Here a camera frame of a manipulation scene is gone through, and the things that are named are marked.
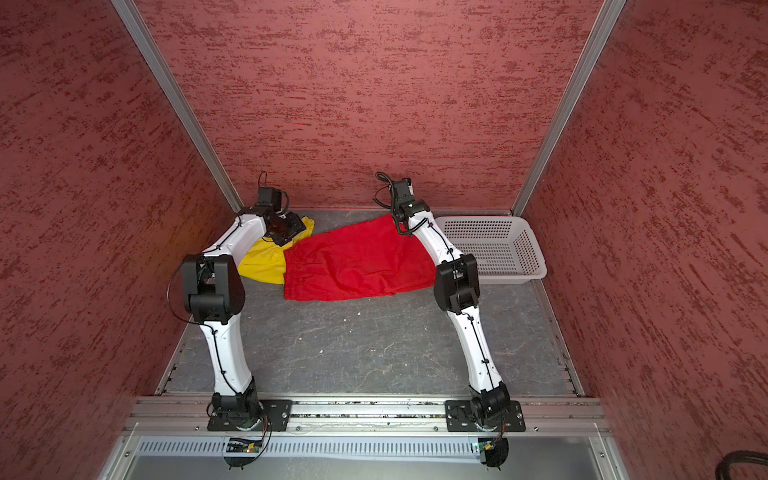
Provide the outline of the yellow shorts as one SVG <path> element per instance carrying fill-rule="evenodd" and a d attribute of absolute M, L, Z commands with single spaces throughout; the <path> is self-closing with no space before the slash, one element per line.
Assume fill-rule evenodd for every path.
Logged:
<path fill-rule="evenodd" d="M 302 217 L 301 220 L 305 230 L 283 246 L 278 246 L 266 238 L 256 241 L 240 262 L 239 274 L 257 282 L 283 285 L 286 272 L 285 251 L 309 238 L 314 231 L 314 220 L 308 217 Z"/>

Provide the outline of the red shorts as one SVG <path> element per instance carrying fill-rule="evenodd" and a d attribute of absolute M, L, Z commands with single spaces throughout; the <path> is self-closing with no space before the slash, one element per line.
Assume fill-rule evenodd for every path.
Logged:
<path fill-rule="evenodd" d="M 435 281 L 421 242 L 397 234 L 388 216 L 301 240 L 285 251 L 285 261 L 284 298 L 300 302 L 392 296 Z"/>

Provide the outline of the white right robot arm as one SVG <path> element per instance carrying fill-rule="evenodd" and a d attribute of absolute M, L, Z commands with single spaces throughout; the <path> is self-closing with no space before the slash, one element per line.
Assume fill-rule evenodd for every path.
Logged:
<path fill-rule="evenodd" d="M 416 237 L 435 264 L 436 303 L 457 332 L 467 364 L 471 418 L 486 431 L 500 429 L 511 398 L 491 356 L 480 319 L 477 260 L 453 245 L 423 201 L 394 194 L 390 215 L 398 233 Z"/>

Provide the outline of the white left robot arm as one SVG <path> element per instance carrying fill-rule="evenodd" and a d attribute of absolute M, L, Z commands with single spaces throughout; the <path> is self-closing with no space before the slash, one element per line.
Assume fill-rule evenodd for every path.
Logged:
<path fill-rule="evenodd" d="M 267 432 L 268 408 L 260 401 L 245 359 L 241 312 L 246 292 L 239 264 L 251 247 L 267 238 L 284 246 L 306 226 L 293 212 L 255 206 L 237 215 L 211 246 L 184 257 L 176 273 L 187 314 L 177 318 L 199 327 L 208 346 L 214 387 L 208 410 L 210 431 Z"/>

